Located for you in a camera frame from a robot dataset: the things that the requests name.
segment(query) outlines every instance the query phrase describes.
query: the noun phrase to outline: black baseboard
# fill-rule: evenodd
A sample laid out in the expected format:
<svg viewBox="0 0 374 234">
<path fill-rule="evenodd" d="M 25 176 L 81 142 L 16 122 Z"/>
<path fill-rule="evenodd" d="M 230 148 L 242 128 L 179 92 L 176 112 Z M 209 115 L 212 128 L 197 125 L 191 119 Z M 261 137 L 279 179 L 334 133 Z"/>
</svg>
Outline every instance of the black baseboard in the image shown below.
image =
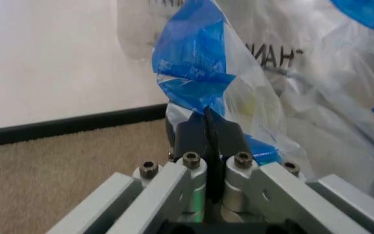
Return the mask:
<svg viewBox="0 0 374 234">
<path fill-rule="evenodd" d="M 166 104 L 0 128 L 0 145 L 165 117 Z"/>
</svg>

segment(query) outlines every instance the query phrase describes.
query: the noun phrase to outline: bolt head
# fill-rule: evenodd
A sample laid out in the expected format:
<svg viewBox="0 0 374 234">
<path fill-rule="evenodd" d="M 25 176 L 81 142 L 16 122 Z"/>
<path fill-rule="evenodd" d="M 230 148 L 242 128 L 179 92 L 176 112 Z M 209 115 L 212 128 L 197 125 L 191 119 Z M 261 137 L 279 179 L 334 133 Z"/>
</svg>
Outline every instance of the bolt head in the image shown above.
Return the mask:
<svg viewBox="0 0 374 234">
<path fill-rule="evenodd" d="M 185 152 L 183 154 L 183 165 L 189 169 L 196 169 L 200 166 L 200 155 L 196 152 Z"/>
<path fill-rule="evenodd" d="M 158 163 L 154 161 L 145 161 L 139 167 L 139 173 L 141 174 L 142 178 L 145 179 L 152 179 L 158 173 Z"/>
<path fill-rule="evenodd" d="M 298 176 L 299 166 L 296 163 L 285 160 L 284 162 L 282 162 L 282 166 L 293 175 Z"/>
<path fill-rule="evenodd" d="M 248 152 L 237 152 L 235 154 L 235 165 L 239 168 L 249 168 L 252 166 L 253 157 Z"/>
</svg>

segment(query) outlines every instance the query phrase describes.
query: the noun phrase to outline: clear plastic bag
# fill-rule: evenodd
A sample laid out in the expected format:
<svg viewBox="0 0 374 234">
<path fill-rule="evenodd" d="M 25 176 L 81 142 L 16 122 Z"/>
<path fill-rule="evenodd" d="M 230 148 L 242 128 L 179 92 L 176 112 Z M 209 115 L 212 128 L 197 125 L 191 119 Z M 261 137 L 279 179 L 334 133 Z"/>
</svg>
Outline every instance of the clear plastic bag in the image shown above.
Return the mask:
<svg viewBox="0 0 374 234">
<path fill-rule="evenodd" d="M 117 35 L 125 55 L 148 59 L 170 19 L 185 0 L 117 0 Z"/>
<path fill-rule="evenodd" d="M 333 5 L 350 1 L 217 0 L 279 95 L 287 136 L 315 176 L 337 174 L 374 196 L 374 31 Z"/>
<path fill-rule="evenodd" d="M 209 106 L 240 124 L 258 162 L 283 156 L 313 174 L 304 150 L 285 135 L 278 96 L 214 2 L 186 2 L 162 31 L 152 67 L 173 102 L 167 111 L 173 125 L 187 119 L 180 107 L 203 113 Z"/>
<path fill-rule="evenodd" d="M 374 196 L 374 31 L 324 0 L 216 2 L 189 0 L 155 45 L 174 126 L 186 112 L 172 105 L 209 106 L 308 179 Z"/>
</svg>

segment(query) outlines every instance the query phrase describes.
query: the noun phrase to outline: metal pivot joint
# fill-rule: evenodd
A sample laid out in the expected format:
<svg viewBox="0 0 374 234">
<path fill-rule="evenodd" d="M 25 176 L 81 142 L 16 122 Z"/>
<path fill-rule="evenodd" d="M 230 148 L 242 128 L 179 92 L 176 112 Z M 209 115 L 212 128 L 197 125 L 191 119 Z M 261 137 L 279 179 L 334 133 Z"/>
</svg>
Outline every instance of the metal pivot joint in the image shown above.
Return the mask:
<svg viewBox="0 0 374 234">
<path fill-rule="evenodd" d="M 284 161 L 282 166 L 287 169 L 291 174 L 298 177 L 299 174 L 299 166 L 291 161 Z"/>
<path fill-rule="evenodd" d="M 158 163 L 146 161 L 139 167 L 139 173 L 142 178 L 152 179 L 158 173 Z"/>
<path fill-rule="evenodd" d="M 189 169 L 196 169 L 200 166 L 200 155 L 196 152 L 183 154 L 183 165 Z"/>
<path fill-rule="evenodd" d="M 249 168 L 252 165 L 252 155 L 248 152 L 237 152 L 235 154 L 235 165 L 240 168 Z"/>
</svg>

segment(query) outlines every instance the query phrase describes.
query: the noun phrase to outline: beige carpet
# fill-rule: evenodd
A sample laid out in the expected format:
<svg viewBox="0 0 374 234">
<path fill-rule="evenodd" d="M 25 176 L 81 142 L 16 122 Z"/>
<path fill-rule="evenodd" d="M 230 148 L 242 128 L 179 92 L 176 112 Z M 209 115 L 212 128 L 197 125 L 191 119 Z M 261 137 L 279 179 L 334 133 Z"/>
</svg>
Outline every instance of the beige carpet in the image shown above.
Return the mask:
<svg viewBox="0 0 374 234">
<path fill-rule="evenodd" d="M 163 120 L 0 146 L 0 234 L 46 232 L 113 172 L 164 165 L 168 149 Z"/>
</svg>

